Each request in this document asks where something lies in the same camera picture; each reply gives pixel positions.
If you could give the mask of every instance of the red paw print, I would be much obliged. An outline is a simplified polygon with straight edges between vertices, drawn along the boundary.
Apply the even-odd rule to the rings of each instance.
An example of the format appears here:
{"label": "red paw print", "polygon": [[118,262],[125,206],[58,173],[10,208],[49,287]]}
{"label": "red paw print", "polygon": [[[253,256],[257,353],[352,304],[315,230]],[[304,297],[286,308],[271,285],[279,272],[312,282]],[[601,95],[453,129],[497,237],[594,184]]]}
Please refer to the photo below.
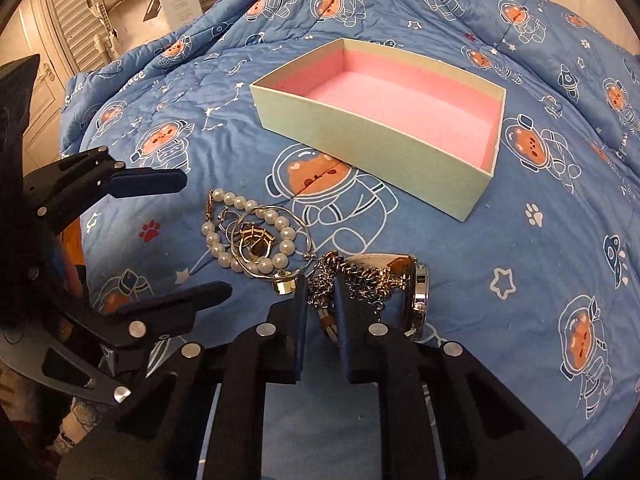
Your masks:
{"label": "red paw print", "polygon": [[143,238],[145,243],[150,242],[156,236],[160,235],[160,224],[153,220],[150,220],[148,224],[144,224],[142,226],[142,231],[140,231],[140,238]]}

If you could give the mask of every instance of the silver rivet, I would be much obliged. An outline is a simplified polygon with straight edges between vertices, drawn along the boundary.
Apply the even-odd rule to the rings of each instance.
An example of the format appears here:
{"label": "silver rivet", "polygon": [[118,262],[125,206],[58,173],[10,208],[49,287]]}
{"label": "silver rivet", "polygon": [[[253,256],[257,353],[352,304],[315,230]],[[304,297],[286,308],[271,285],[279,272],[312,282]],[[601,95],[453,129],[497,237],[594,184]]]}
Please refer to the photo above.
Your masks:
{"label": "silver rivet", "polygon": [[113,398],[116,399],[116,402],[118,404],[130,395],[131,390],[129,390],[126,386],[116,386],[116,389],[113,391]]}
{"label": "silver rivet", "polygon": [[132,337],[140,339],[146,334],[146,325],[142,321],[132,321],[129,323],[129,333]]}
{"label": "silver rivet", "polygon": [[384,323],[372,323],[369,325],[369,333],[371,335],[385,335],[389,332],[389,328]]}
{"label": "silver rivet", "polygon": [[449,341],[444,345],[444,353],[451,357],[458,357],[462,355],[462,346],[460,343],[456,343],[455,341]]}
{"label": "silver rivet", "polygon": [[255,328],[255,331],[258,333],[258,335],[267,337],[276,333],[276,326],[271,323],[261,323]]}
{"label": "silver rivet", "polygon": [[185,346],[182,347],[182,350],[180,350],[180,352],[187,359],[191,359],[192,357],[197,357],[198,355],[200,355],[200,345],[197,343],[187,343]]}

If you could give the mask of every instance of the white door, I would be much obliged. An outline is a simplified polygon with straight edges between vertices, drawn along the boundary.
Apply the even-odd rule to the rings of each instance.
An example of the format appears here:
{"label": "white door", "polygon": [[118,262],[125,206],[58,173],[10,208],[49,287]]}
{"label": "white door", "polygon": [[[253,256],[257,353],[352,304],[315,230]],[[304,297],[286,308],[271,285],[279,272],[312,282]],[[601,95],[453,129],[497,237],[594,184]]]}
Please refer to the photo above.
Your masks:
{"label": "white door", "polygon": [[30,173],[59,157],[60,108],[65,86],[47,56],[31,0],[23,0],[0,35],[0,65],[40,54],[40,67],[31,97],[29,127],[22,136],[22,172]]}

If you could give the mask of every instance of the blue blanket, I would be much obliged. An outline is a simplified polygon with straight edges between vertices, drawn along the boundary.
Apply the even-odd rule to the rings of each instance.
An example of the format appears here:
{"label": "blue blanket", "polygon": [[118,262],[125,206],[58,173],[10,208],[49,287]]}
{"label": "blue blanket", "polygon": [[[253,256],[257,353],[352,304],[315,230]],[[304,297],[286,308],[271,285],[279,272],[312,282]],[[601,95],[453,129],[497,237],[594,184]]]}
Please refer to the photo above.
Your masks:
{"label": "blue blanket", "polygon": [[[464,223],[355,168],[300,193],[324,155],[264,130],[249,84],[340,37],[507,89],[495,177]],[[68,84],[63,155],[106,145],[127,167],[188,174],[179,194],[106,197],[82,216],[93,305],[224,280],[232,298],[185,339],[230,341],[278,297],[210,256],[207,191],[286,204],[308,215],[319,253],[426,262],[426,340],[465,344],[588,472],[640,392],[639,76],[631,54],[547,0],[220,0]],[[152,366],[181,343],[164,342]],[[268,389],[265,421],[266,476],[379,477],[376,391],[341,378],[314,316],[303,380]]]}

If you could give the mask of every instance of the pearl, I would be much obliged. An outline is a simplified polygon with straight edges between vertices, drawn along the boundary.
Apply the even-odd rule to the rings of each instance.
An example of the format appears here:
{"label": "pearl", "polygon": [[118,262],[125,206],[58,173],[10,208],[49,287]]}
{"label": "pearl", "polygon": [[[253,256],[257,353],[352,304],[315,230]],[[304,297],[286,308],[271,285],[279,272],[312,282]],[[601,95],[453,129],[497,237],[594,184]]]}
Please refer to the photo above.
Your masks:
{"label": "pearl", "polygon": [[[249,269],[252,273],[254,273],[254,274],[258,274],[258,272],[259,272],[259,271],[258,271],[258,265],[254,264],[253,262],[250,262],[250,263],[246,264],[245,266],[246,266],[246,268],[247,268],[247,269]],[[248,272],[246,272],[246,271],[244,272],[244,275],[245,275],[245,276],[247,276],[247,277],[249,277],[249,278],[252,278],[252,277],[253,277],[252,275],[250,275],[250,274],[249,274]]]}
{"label": "pearl", "polygon": [[283,253],[276,253],[271,261],[276,269],[284,269],[289,265],[289,257]]}
{"label": "pearl", "polygon": [[278,231],[282,231],[285,227],[289,227],[289,219],[286,216],[278,216],[273,226]]}
{"label": "pearl", "polygon": [[243,272],[244,269],[242,268],[242,265],[240,265],[240,262],[238,260],[236,260],[235,258],[233,258],[231,260],[231,269],[233,270],[233,272]]}
{"label": "pearl", "polygon": [[244,203],[244,210],[247,212],[251,211],[254,207],[258,207],[258,203],[255,200],[247,200]]}
{"label": "pearl", "polygon": [[218,233],[209,233],[207,235],[207,245],[211,247],[214,244],[220,243],[220,235]]}
{"label": "pearl", "polygon": [[296,252],[296,244],[292,240],[283,240],[280,242],[280,252],[286,256],[291,256]]}
{"label": "pearl", "polygon": [[258,270],[263,274],[273,272],[273,262],[269,258],[261,258],[258,262]]}
{"label": "pearl", "polygon": [[280,231],[280,237],[283,240],[295,240],[296,230],[293,227],[283,227]]}
{"label": "pearl", "polygon": [[218,263],[220,264],[220,267],[223,267],[224,269],[231,266],[231,260],[232,257],[229,253],[222,253],[218,256]]}
{"label": "pearl", "polygon": [[222,199],[222,201],[226,204],[226,205],[233,205],[234,204],[234,200],[236,199],[236,196],[231,193],[230,191],[228,193],[225,193],[224,198]]}
{"label": "pearl", "polygon": [[211,246],[211,254],[214,258],[218,258],[220,254],[225,252],[225,247],[223,244],[213,244]]}
{"label": "pearl", "polygon": [[225,199],[225,190],[221,187],[213,190],[213,200],[222,202]]}
{"label": "pearl", "polygon": [[202,228],[200,229],[200,231],[202,232],[202,234],[207,236],[209,233],[216,232],[216,227],[215,225],[213,225],[213,222],[204,222],[204,224],[202,224]]}
{"label": "pearl", "polygon": [[273,209],[269,209],[264,214],[264,221],[267,222],[267,224],[269,224],[269,225],[275,224],[275,221],[276,221],[277,218],[278,218],[278,212],[276,210],[273,210]]}
{"label": "pearl", "polygon": [[246,204],[246,198],[244,196],[236,196],[234,200],[234,207],[236,209],[242,210],[244,209],[244,205]]}

